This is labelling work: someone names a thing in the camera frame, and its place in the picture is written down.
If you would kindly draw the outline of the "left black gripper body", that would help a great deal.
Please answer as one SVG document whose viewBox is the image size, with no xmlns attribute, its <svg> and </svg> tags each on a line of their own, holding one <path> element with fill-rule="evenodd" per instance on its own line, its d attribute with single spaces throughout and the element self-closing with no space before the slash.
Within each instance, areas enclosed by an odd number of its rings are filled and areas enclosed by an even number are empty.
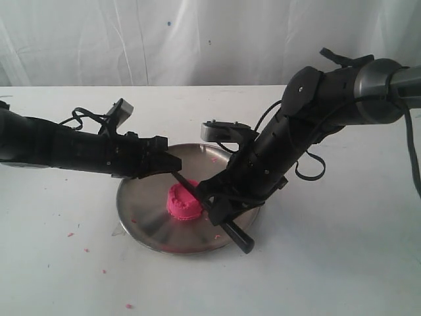
<svg viewBox="0 0 421 316">
<path fill-rule="evenodd" d="M 49 166 L 120 178 L 142 178 L 158 173 L 151 138 L 129 132 L 108 136 L 78 132 L 68 127 L 49 129 Z"/>
</svg>

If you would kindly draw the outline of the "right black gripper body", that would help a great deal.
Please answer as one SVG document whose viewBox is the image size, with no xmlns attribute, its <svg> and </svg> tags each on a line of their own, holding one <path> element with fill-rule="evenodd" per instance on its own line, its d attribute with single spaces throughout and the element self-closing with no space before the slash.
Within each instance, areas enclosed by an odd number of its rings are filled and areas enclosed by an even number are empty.
<svg viewBox="0 0 421 316">
<path fill-rule="evenodd" d="M 227 178 L 239 196 L 230 201 L 232 205 L 258 204 L 272 195 L 282 176 L 309 148 L 321 121 L 321 114 L 288 116 L 278 111 L 257 139 L 227 165 Z"/>
</svg>

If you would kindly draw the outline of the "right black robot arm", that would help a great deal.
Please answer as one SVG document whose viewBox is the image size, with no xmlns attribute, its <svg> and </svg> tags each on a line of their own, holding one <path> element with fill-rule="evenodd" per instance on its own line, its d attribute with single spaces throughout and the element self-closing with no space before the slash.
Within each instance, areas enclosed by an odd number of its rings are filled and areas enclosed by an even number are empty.
<svg viewBox="0 0 421 316">
<path fill-rule="evenodd" d="M 207 122 L 208 142 L 235 142 L 226 168 L 198 187 L 212 199 L 209 219 L 220 225 L 262 205 L 285 173 L 314 144 L 348 125 L 390 124 L 405 119 L 412 177 L 420 185 L 410 110 L 420 107 L 420 69 L 390 59 L 322 72 L 300 70 L 284 90 L 280 109 L 258 134 L 234 124 Z"/>
</svg>

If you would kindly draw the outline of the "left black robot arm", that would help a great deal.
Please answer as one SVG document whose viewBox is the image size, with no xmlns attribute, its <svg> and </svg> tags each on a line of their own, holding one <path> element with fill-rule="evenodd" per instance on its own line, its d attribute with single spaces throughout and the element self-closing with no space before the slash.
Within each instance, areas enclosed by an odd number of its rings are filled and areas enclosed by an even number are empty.
<svg viewBox="0 0 421 316">
<path fill-rule="evenodd" d="M 145 178 L 182 169 L 180 158 L 169 154 L 163 136 L 139 138 L 118 134 L 134 108 L 119 99 L 104 115 L 77 107 L 69 127 L 49 120 L 23 117 L 1 103 L 1 163 L 12 167 L 56 168 L 109 174 L 116 178 Z"/>
</svg>

